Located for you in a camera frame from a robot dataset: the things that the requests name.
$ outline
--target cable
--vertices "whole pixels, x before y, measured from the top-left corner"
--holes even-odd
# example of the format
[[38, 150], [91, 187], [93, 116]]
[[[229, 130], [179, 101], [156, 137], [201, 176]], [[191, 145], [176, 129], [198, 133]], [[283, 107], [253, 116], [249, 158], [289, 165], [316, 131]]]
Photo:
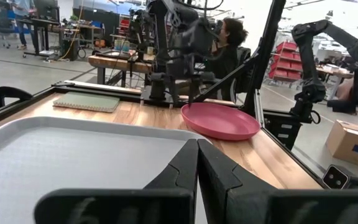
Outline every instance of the cable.
[[[78, 16], [78, 20], [77, 20], [77, 24], [80, 22], [80, 19], [81, 19], [81, 16], [82, 16], [82, 11], [83, 11], [83, 8], [84, 8], [84, 0], [82, 0], [82, 3], [81, 3], [81, 9], [80, 9], [80, 16]], [[75, 41], [75, 37], [77, 36], [77, 33], [80, 29], [77, 27], [77, 29], [75, 29], [75, 32], [74, 32], [74, 36], [73, 36], [73, 39], [71, 40], [71, 44], [66, 52], [66, 54], [64, 56], [62, 56], [61, 58], [59, 58], [58, 60], [61, 60], [63, 58], [65, 58], [68, 53], [70, 52], [71, 48], [73, 47], [73, 44], [74, 44], [74, 41]]]
[[[120, 50], [120, 52], [119, 52], [118, 55], [120, 55], [120, 54], [122, 53], [122, 50], [124, 49], [125, 41], [127, 41], [127, 37], [128, 37], [128, 35], [126, 35], [124, 41], [122, 41], [122, 43], [121, 43], [121, 50]], [[112, 70], [111, 70], [111, 73], [110, 73], [110, 76], [109, 76], [109, 79], [108, 79], [108, 80], [110, 80], [110, 78], [111, 78], [111, 76], [112, 76], [112, 73], [113, 73], [114, 70], [116, 69], [116, 65], [117, 65], [117, 63], [118, 63], [118, 60], [119, 60], [119, 58], [117, 57], [116, 63], [115, 63], [114, 66], [112, 67]]]
[[135, 88], [137, 87], [137, 85], [139, 84], [139, 80], [140, 79], [143, 79], [144, 81], [144, 78], [140, 77], [140, 75], [137, 75], [137, 82], [136, 82], [136, 85], [135, 85]]
[[[317, 121], [313, 118], [313, 116], [311, 115], [312, 113], [314, 113], [315, 115], [317, 115]], [[317, 111], [315, 110], [312, 110], [310, 112], [310, 119], [312, 122], [314, 122], [314, 124], [319, 124], [321, 122], [321, 117], [320, 117], [320, 114], [317, 113]]]
[[[80, 51], [81, 50], [84, 52], [84, 56], [80, 56]], [[84, 59], [86, 57], [85, 49], [83, 47], [79, 47], [78, 50], [77, 50], [77, 55], [78, 55], [79, 58]]]
[[205, 18], [205, 19], [207, 19], [207, 18], [206, 18], [206, 4], [207, 4], [207, 2], [208, 2], [208, 1], [205, 0], [205, 5], [204, 5], [204, 18]]
[[193, 6], [193, 5], [191, 5], [191, 4], [186, 4], [186, 3], [181, 2], [181, 1], [177, 1], [177, 3], [179, 3], [179, 4], [183, 5], [183, 6], [186, 6], [186, 7], [190, 7], [190, 8], [192, 8], [192, 9], [198, 9], [198, 10], [204, 10], [204, 11], [207, 11], [207, 10], [208, 10], [208, 11], [209, 11], [209, 10], [215, 10], [215, 9], [219, 8], [219, 7], [222, 5], [223, 0], [221, 0], [221, 3], [219, 3], [217, 6], [211, 7], [211, 8]]
[[142, 79], [144, 81], [144, 78], [142, 78], [140, 75], [138, 74], [133, 74], [133, 75], [137, 76], [139, 79]]

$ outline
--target table leg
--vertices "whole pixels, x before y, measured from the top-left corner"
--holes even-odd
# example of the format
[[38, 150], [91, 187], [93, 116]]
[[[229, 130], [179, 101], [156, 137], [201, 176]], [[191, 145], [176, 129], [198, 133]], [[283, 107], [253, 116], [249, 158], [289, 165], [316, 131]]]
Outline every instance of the table leg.
[[336, 83], [334, 85], [333, 91], [331, 92], [331, 94], [329, 95], [327, 100], [332, 100], [334, 98], [334, 96], [336, 94], [336, 91], [338, 90], [338, 87], [341, 84], [342, 79], [343, 79], [341, 77], [336, 77], [336, 78], [337, 78], [337, 80], [336, 80]]
[[125, 88], [125, 81], [127, 80], [127, 71], [122, 71], [121, 87]]
[[326, 79], [325, 79], [325, 83], [328, 83], [328, 80], [329, 80], [329, 78], [331, 77], [331, 74], [329, 74], [329, 73], [326, 73]]
[[94, 31], [94, 29], [91, 29], [91, 44], [92, 44], [92, 46], [93, 46], [93, 50], [94, 50], [94, 43], [93, 43], [93, 41], [94, 41], [94, 39], [93, 39], [93, 31]]
[[45, 50], [49, 50], [48, 27], [44, 27], [44, 34], [45, 34]]
[[104, 85], [106, 81], [106, 69], [98, 68], [98, 84]]
[[129, 88], [132, 88], [132, 68], [134, 66], [134, 61], [130, 61], [130, 67], [129, 67]]
[[35, 47], [35, 55], [39, 55], [40, 53], [40, 46], [39, 46], [39, 41], [38, 41], [38, 27], [37, 25], [33, 24], [33, 28], [34, 28], [34, 47]]
[[38, 36], [41, 37], [41, 51], [45, 50], [45, 39], [44, 39], [44, 29], [41, 27], [38, 31]]

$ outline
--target desk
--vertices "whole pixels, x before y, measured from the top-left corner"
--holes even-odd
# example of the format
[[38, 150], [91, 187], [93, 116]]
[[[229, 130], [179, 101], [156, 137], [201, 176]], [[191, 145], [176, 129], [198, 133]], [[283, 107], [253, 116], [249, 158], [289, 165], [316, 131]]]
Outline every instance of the desk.
[[332, 92], [329, 94], [329, 96], [327, 97], [327, 100], [332, 100], [336, 94], [336, 91], [338, 90], [339, 85], [341, 84], [342, 80], [345, 78], [353, 78], [354, 74], [352, 73], [341, 73], [341, 72], [333, 72], [330, 70], [325, 70], [323, 68], [316, 68], [318, 72], [323, 72], [325, 74], [327, 74], [328, 76], [326, 77], [326, 82], [328, 82], [328, 79], [331, 75], [334, 75], [336, 77], [336, 81], [334, 84], [334, 88], [332, 90]]
[[[154, 55], [144, 55], [144, 60], [154, 60]], [[98, 68], [98, 84], [106, 83], [106, 68], [122, 70], [121, 87], [125, 87], [126, 71], [131, 69], [131, 63], [123, 59], [107, 58], [100, 56], [89, 56], [88, 62]], [[147, 62], [135, 62], [132, 65], [133, 72], [150, 73], [152, 64]]]
[[49, 50], [49, 36], [48, 36], [48, 26], [49, 25], [56, 25], [59, 26], [59, 22], [55, 22], [55, 21], [48, 21], [45, 19], [19, 19], [18, 21], [21, 21], [27, 25], [33, 25], [34, 27], [34, 40], [32, 40], [34, 43], [34, 50], [35, 52], [24, 52], [24, 56], [29, 54], [29, 55], [35, 55], [35, 56], [43, 56], [43, 57], [49, 57], [50, 55], [43, 55], [40, 54], [40, 49], [39, 49], [39, 43], [38, 43], [38, 28], [39, 27], [43, 27], [44, 28], [44, 37], [42, 39], [42, 42], [45, 43], [45, 50]]
[[[105, 93], [112, 93], [113, 86], [98, 87], [98, 93], [105, 88]], [[127, 91], [132, 96], [137, 90]], [[152, 126], [165, 129], [183, 129], [192, 131], [184, 122], [180, 109], [168, 109], [156, 106], [141, 106], [138, 102], [123, 101], [115, 112], [101, 113], [95, 111], [76, 110], [53, 107], [53, 101], [67, 91], [96, 91], [89, 86], [87, 89], [71, 87], [51, 87], [35, 95], [31, 100], [17, 102], [0, 110], [0, 126], [19, 118], [33, 116], [54, 116], [76, 118], [93, 121], [115, 122], [138, 126]], [[220, 141], [210, 139], [228, 157], [236, 161], [257, 177], [280, 189], [320, 189], [320, 185], [300, 167], [280, 145], [278, 145], [265, 129], [260, 130], [248, 141]]]
[[91, 30], [91, 39], [88, 40], [88, 39], [85, 39], [85, 38], [82, 38], [82, 39], [79, 39], [80, 41], [83, 41], [83, 42], [87, 42], [87, 43], [91, 43], [91, 46], [92, 46], [92, 49], [94, 48], [94, 44], [93, 44], [93, 41], [94, 41], [94, 30], [97, 29], [97, 30], [102, 30], [102, 28], [100, 27], [96, 27], [96, 26], [91, 26], [91, 25], [85, 25], [85, 24], [75, 24], [73, 25], [74, 27], [77, 27], [77, 29], [81, 30], [81, 29], [89, 29]]

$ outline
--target wooden table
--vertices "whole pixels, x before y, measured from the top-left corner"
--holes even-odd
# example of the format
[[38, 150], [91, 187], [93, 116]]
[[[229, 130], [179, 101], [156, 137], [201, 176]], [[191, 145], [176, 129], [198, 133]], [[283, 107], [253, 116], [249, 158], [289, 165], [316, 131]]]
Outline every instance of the wooden table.
[[81, 30], [81, 29], [90, 29], [91, 30], [91, 38], [90, 39], [80, 38], [79, 41], [84, 41], [84, 42], [91, 43], [92, 48], [94, 48], [94, 44], [93, 44], [93, 42], [94, 42], [94, 30], [101, 30], [102, 28], [92, 26], [92, 25], [86, 25], [86, 24], [75, 24], [75, 25], [73, 25], [73, 27], [77, 27], [77, 29], [79, 29], [79, 30]]
[[[145, 61], [153, 61], [154, 55], [144, 54]], [[127, 60], [107, 58], [100, 56], [89, 56], [88, 62], [92, 66], [98, 68], [98, 84], [104, 85], [106, 83], [106, 68], [118, 69], [122, 71], [121, 83], [122, 87], [125, 87], [126, 71], [131, 69], [131, 64]], [[152, 70], [152, 64], [147, 62], [135, 62], [132, 64], [132, 71], [139, 73], [150, 73]]]
[[325, 74], [328, 75], [326, 77], [326, 82], [328, 82], [328, 79], [331, 75], [334, 75], [336, 77], [334, 88], [333, 88], [332, 92], [329, 94], [329, 96], [327, 97], [327, 100], [332, 100], [334, 98], [336, 91], [343, 79], [353, 78], [353, 76], [354, 76], [354, 74], [352, 74], [352, 73], [333, 72], [333, 71], [325, 70], [323, 68], [318, 68], [318, 67], [316, 67], [316, 69], [318, 72], [324, 72]]
[[[40, 101], [0, 120], [0, 126], [19, 118], [54, 116], [93, 121], [152, 126], [165, 129], [190, 130], [183, 122], [180, 109], [141, 106], [139, 103], [122, 101], [113, 113], [75, 110], [53, 107], [53, 101], [61, 93], [52, 93]], [[320, 189], [310, 177], [279, 145], [263, 130], [248, 141], [220, 141], [210, 139], [227, 156], [262, 180], [280, 189]]]

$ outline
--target gray floor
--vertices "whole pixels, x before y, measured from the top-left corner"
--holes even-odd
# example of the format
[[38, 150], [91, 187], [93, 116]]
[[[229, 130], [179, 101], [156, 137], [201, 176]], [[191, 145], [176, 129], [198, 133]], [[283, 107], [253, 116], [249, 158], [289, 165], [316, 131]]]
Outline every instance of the gray floor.
[[[34, 94], [61, 80], [80, 76], [76, 80], [86, 82], [96, 75], [96, 71], [92, 70], [93, 67], [86, 62], [45, 63], [38, 57], [22, 58], [22, 52], [16, 50], [18, 40], [10, 41], [11, 49], [5, 49], [0, 45], [0, 86], [14, 86]], [[141, 83], [135, 79], [131, 85], [141, 85]], [[288, 111], [294, 105], [293, 96], [296, 92], [285, 87], [264, 85], [261, 89], [263, 107]], [[322, 116], [321, 123], [302, 126], [293, 149], [295, 155], [320, 176], [330, 164], [345, 166], [358, 175], [358, 166], [333, 159], [324, 148], [326, 138], [336, 119], [358, 124], [358, 115], [333, 113], [325, 105], [315, 105], [314, 109]]]

